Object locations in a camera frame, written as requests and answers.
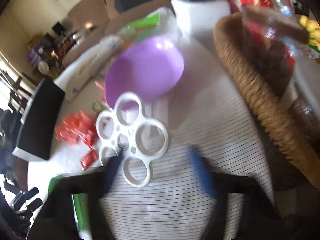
purple bowl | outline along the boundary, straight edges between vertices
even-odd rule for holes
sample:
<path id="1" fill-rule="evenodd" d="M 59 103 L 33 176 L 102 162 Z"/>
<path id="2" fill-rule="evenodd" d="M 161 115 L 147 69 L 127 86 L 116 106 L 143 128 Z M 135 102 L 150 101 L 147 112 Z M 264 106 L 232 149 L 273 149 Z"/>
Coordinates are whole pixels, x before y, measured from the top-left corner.
<path id="1" fill-rule="evenodd" d="M 120 54 L 106 74 L 106 101 L 114 107 L 124 92 L 150 103 L 169 92 L 184 70 L 181 52 L 161 36 L 148 38 Z"/>

white tablecloth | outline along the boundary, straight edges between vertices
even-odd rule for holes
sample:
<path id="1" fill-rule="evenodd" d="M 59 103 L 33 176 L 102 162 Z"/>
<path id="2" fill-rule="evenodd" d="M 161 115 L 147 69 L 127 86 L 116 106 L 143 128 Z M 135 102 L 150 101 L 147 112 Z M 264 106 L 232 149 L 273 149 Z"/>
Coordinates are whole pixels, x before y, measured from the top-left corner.
<path id="1" fill-rule="evenodd" d="M 199 239 L 215 200 L 201 191 L 188 159 L 188 144 L 197 144 L 210 164 L 224 172 L 254 176 L 273 198 L 264 150 L 241 95 L 215 55 L 187 38 L 177 46 L 185 71 L 168 100 L 169 151 L 153 163 L 148 186 L 132 187 L 117 174 L 111 192 L 100 200 L 117 240 Z M 98 94 L 90 82 L 73 104 L 64 102 L 59 120 L 70 112 L 90 112 Z M 50 179 L 81 172 L 79 159 L 87 152 L 82 143 L 68 147 L 54 140 L 49 161 L 29 163 L 28 187 L 38 187 L 39 196 L 45 198 Z M 144 170 L 135 167 L 132 173 L 141 176 Z M 242 196 L 230 194 L 225 239 L 235 236 L 241 206 Z"/>

wicker basket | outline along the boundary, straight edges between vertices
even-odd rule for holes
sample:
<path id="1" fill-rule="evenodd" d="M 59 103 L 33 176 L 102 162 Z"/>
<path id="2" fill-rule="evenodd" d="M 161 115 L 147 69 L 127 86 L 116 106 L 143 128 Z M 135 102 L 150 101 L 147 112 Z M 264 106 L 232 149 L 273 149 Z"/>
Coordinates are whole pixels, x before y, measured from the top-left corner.
<path id="1" fill-rule="evenodd" d="M 273 142 L 311 184 L 320 189 L 320 159 L 269 85 L 242 54 L 241 19 L 241 13 L 236 13 L 218 21 L 213 35 L 217 54 Z"/>

red candy wrapper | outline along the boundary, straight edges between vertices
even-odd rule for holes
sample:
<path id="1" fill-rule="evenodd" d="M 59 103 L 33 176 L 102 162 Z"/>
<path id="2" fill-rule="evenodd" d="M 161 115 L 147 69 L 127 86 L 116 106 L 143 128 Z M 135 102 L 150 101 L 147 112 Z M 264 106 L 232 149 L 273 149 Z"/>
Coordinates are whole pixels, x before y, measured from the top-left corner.
<path id="1" fill-rule="evenodd" d="M 90 148 L 93 149 L 93 145 L 97 140 L 98 133 L 97 128 L 92 124 L 84 135 L 83 142 Z"/>
<path id="2" fill-rule="evenodd" d="M 95 150 L 91 150 L 88 154 L 81 158 L 80 163 L 82 169 L 85 171 L 88 169 L 95 160 L 98 159 L 97 153 Z"/>

white plastic ring holder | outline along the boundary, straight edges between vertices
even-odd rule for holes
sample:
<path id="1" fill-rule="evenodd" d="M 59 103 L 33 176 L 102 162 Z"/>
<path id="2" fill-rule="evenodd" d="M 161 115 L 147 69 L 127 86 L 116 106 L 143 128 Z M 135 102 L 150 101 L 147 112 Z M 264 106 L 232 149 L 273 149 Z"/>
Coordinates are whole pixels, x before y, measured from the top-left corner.
<path id="1" fill-rule="evenodd" d="M 134 101 L 139 106 L 138 116 L 135 121 L 128 124 L 122 117 L 121 106 Z M 112 118 L 114 127 L 110 137 L 103 133 L 105 119 Z M 142 144 L 141 134 L 146 126 L 155 126 L 161 130 L 164 135 L 164 145 L 156 153 L 150 153 Z M 128 138 L 129 148 L 123 151 L 124 159 L 121 162 L 119 171 L 124 176 L 125 180 L 134 187 L 144 187 L 149 184 L 152 179 L 153 171 L 151 162 L 161 158 L 168 150 L 169 135 L 164 124 L 154 118 L 148 118 L 145 114 L 142 99 L 132 92 L 123 93 L 116 101 L 113 111 L 103 111 L 97 118 L 97 132 L 101 139 L 101 148 L 99 151 L 99 160 L 102 164 L 102 159 L 105 156 L 106 148 L 111 148 L 118 154 L 121 151 L 119 146 L 119 136 L 125 135 Z M 140 159 L 147 168 L 147 176 L 144 180 L 136 180 L 129 172 L 129 161 L 132 159 Z"/>

